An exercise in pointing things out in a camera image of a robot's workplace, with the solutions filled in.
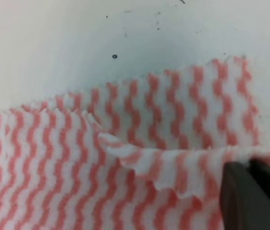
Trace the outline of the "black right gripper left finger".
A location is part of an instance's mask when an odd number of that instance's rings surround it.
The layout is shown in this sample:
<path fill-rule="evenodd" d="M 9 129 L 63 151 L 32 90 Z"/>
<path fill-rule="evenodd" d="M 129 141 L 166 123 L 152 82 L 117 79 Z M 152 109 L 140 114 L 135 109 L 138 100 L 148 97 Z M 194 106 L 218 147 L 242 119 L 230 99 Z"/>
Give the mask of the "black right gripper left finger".
<path fill-rule="evenodd" d="M 270 198 L 237 162 L 224 165 L 219 204 L 226 230 L 270 230 Z"/>

